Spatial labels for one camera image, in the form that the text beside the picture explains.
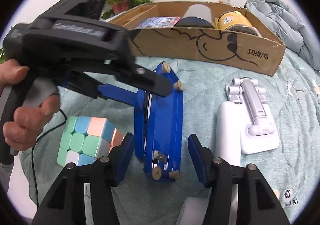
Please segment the person's left hand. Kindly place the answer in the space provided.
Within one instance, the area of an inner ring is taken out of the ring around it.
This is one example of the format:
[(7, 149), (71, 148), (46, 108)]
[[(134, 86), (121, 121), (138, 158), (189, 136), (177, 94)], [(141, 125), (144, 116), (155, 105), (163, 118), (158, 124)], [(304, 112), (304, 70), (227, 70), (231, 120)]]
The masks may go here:
[[(27, 66), (21, 66), (16, 60), (10, 59), (1, 64), (1, 90), (6, 85), (16, 85), (28, 73)], [(32, 148), (43, 128), (53, 115), (60, 109), (60, 96), (49, 96), (39, 107), (19, 107), (14, 112), (14, 120), (3, 125), (5, 142), (18, 151)]]

